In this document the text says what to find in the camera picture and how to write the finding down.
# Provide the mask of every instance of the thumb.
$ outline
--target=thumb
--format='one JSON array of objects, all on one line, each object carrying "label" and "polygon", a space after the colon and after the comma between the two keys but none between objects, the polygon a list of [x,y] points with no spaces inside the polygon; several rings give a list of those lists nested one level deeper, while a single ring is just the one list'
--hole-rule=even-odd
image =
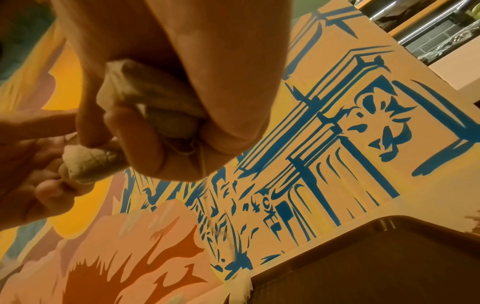
[{"label": "thumb", "polygon": [[103,81],[103,78],[84,69],[76,131],[80,143],[89,148],[101,146],[112,139],[112,134],[104,123],[105,111],[97,104],[97,93]]},{"label": "thumb", "polygon": [[77,110],[0,113],[0,144],[75,132]]}]

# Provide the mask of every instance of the brown tray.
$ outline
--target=brown tray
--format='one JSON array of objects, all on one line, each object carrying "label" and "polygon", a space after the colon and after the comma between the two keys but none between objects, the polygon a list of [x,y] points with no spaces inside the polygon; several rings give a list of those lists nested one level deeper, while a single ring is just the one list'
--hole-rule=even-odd
[{"label": "brown tray", "polygon": [[252,278],[251,304],[480,303],[480,238],[374,220]]}]

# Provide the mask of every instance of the painted canvas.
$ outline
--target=painted canvas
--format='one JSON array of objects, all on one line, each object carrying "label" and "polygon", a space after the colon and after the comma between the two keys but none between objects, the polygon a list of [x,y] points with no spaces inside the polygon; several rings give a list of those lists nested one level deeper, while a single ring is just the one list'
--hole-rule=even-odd
[{"label": "painted canvas", "polygon": [[[55,26],[38,43],[49,45],[49,72],[17,102],[24,108],[78,106],[80,65],[49,36]],[[0,302],[194,301],[468,165],[480,154],[479,122],[479,109],[333,0],[293,21],[258,144],[195,183],[128,169],[65,215],[3,231]]]}]

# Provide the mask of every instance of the hand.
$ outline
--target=hand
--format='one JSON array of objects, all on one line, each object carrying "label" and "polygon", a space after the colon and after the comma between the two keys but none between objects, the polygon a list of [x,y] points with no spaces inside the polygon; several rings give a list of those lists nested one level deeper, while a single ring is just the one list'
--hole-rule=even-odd
[{"label": "hand", "polygon": [[62,178],[65,135],[75,132],[76,115],[0,113],[0,231],[65,213],[93,189]]},{"label": "hand", "polygon": [[96,105],[105,63],[130,58],[189,80],[210,120],[198,137],[205,173],[224,166],[261,139],[285,66],[290,0],[51,0],[80,59],[83,95],[80,143],[99,146],[112,135],[139,173],[199,180],[198,156],[163,145],[134,109]]}]

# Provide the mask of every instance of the painting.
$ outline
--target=painting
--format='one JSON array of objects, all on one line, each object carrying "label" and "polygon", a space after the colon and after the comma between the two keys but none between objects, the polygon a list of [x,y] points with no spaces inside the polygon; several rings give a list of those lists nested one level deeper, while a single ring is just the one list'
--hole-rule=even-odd
[{"label": "painting", "polygon": [[[128,169],[3,231],[0,302],[193,300],[479,157],[480,110],[346,0],[294,19],[288,50],[264,137],[222,169],[188,183]],[[75,53],[51,54],[38,81],[55,89],[30,109],[78,105]]]}]

